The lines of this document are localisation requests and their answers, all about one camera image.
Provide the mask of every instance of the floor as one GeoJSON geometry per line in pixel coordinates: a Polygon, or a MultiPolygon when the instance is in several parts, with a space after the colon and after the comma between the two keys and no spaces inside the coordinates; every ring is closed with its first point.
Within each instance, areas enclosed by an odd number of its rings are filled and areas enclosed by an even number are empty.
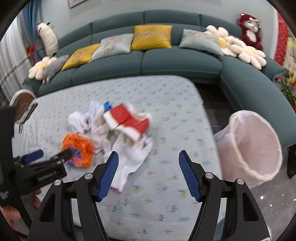
{"type": "MultiPolygon", "coordinates": [[[[227,125],[234,110],[218,86],[197,85],[197,88],[215,133],[227,125]]],[[[296,212],[296,176],[288,178],[287,159],[288,149],[284,149],[283,164],[275,178],[251,189],[271,230],[272,240],[282,234],[296,212]]]]}

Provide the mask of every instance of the human hand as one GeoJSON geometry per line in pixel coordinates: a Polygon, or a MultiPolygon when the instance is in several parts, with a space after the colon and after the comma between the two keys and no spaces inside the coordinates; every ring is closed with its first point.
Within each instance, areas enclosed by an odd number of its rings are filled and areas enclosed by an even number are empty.
{"type": "MultiPolygon", "coordinates": [[[[41,189],[38,189],[33,192],[33,195],[38,195],[40,193],[41,193],[41,189]]],[[[41,201],[39,200],[39,198],[34,196],[33,197],[34,207],[39,208],[40,204],[41,204],[41,201]]],[[[3,213],[3,216],[5,217],[6,221],[10,225],[10,227],[12,229],[14,229],[15,231],[18,231],[18,228],[15,225],[14,220],[18,220],[21,218],[19,211],[16,208],[9,206],[9,205],[7,205],[5,207],[0,207],[0,211],[3,213]]]]}

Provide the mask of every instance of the wall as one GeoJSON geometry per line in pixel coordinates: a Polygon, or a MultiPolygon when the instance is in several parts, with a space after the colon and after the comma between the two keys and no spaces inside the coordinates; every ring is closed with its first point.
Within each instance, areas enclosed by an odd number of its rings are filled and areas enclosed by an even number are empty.
{"type": "Polygon", "coordinates": [[[236,23],[240,13],[258,18],[262,25],[262,44],[273,55],[277,43],[277,19],[266,0],[87,0],[69,9],[67,0],[42,0],[42,18],[51,22],[59,37],[93,20],[118,13],[146,9],[174,9],[216,16],[236,23]]]}

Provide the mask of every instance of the metal screw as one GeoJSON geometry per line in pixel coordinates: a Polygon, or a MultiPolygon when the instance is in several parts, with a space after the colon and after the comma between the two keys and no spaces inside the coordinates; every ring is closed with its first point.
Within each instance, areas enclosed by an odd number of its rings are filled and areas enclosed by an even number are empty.
{"type": "Polygon", "coordinates": [[[207,172],[205,174],[205,177],[208,178],[208,179],[212,179],[214,177],[214,175],[212,173],[210,173],[210,172],[207,172]]]}
{"type": "Polygon", "coordinates": [[[86,173],[86,174],[84,175],[84,178],[85,178],[85,179],[92,179],[92,174],[91,174],[91,173],[86,173]]]}
{"type": "Polygon", "coordinates": [[[244,180],[241,179],[241,178],[239,178],[239,179],[237,179],[237,183],[240,184],[240,185],[243,185],[244,184],[244,180]]]}
{"type": "Polygon", "coordinates": [[[61,183],[62,183],[62,181],[61,181],[60,179],[54,181],[54,185],[55,185],[55,186],[58,186],[58,185],[60,185],[61,183]]]}

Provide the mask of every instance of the white mesh laundry hamper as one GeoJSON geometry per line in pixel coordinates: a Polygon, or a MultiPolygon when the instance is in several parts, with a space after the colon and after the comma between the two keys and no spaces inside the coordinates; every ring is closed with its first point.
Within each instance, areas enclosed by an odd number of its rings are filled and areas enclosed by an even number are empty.
{"type": "Polygon", "coordinates": [[[252,188],[273,179],[280,170],[279,138],[259,114],[247,110],[232,114],[228,126],[214,137],[224,180],[242,178],[252,188]]]}

